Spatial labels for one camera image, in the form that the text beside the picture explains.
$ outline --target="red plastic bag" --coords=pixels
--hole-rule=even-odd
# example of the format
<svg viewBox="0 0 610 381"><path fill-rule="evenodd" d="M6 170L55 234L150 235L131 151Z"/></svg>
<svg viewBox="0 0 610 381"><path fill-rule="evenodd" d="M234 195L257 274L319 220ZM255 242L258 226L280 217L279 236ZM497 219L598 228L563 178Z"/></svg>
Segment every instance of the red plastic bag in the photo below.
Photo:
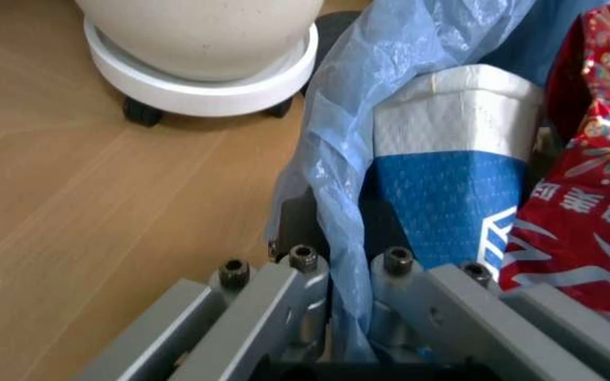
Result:
<svg viewBox="0 0 610 381"><path fill-rule="evenodd" d="M500 285L549 283L610 318L610 6L569 32L547 102L569 143L518 213Z"/></svg>

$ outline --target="blue plastic bag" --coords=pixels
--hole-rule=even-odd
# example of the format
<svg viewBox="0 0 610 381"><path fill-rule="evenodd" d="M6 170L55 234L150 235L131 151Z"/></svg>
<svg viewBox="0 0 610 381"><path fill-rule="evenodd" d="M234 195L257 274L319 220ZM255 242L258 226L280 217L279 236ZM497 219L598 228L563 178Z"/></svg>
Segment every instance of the blue plastic bag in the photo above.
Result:
<svg viewBox="0 0 610 381"><path fill-rule="evenodd" d="M376 0L341 36L311 81L303 130L273 200L312 187L330 245L334 358L373 361L365 333L373 294L357 206L373 160L373 107L418 74L476 63L522 21L534 0Z"/></svg>

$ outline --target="white plant pot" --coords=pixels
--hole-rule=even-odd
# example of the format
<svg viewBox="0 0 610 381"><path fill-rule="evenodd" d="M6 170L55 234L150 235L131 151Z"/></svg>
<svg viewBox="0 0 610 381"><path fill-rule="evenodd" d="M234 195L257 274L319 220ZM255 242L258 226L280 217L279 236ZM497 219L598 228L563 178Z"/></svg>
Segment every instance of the white plant pot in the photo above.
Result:
<svg viewBox="0 0 610 381"><path fill-rule="evenodd" d="M76 0L114 43L202 81L255 75L307 35L323 0Z"/></svg>

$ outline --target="black screw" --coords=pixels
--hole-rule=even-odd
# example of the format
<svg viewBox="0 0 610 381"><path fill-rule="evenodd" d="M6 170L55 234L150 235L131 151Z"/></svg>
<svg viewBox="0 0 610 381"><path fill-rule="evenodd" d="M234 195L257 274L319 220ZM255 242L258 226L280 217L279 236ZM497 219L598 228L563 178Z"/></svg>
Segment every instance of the black screw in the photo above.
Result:
<svg viewBox="0 0 610 381"><path fill-rule="evenodd" d="M288 253L288 264L303 273L313 272L317 270L318 257L314 248L299 244Z"/></svg>
<svg viewBox="0 0 610 381"><path fill-rule="evenodd" d="M389 248L383 253L383 267L390 275L406 275L411 271L411 266L413 253L407 248Z"/></svg>
<svg viewBox="0 0 610 381"><path fill-rule="evenodd" d="M230 290L241 290L251 279L249 263L245 260L228 260L218 269L220 284Z"/></svg>
<svg viewBox="0 0 610 381"><path fill-rule="evenodd" d="M483 264L477 262L465 262L461 265L461 269L475 282L479 283L483 287L487 287L488 283L491 282L491 272L484 267Z"/></svg>

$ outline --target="black caster wheel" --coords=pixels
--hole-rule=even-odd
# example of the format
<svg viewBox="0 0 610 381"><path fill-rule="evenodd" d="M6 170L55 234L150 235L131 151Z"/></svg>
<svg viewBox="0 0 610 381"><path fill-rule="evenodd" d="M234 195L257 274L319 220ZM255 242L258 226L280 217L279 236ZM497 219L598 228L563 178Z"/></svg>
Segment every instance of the black caster wheel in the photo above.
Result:
<svg viewBox="0 0 610 381"><path fill-rule="evenodd" d="M124 116L133 123L152 128L159 123L161 117L164 116L164 112L133 98L126 97L124 101Z"/></svg>
<svg viewBox="0 0 610 381"><path fill-rule="evenodd" d="M283 118L288 114L288 111L291 109L291 104L293 103L293 97L281 102L278 105L274 105L267 109L267 113L272 117L278 117L279 119Z"/></svg>

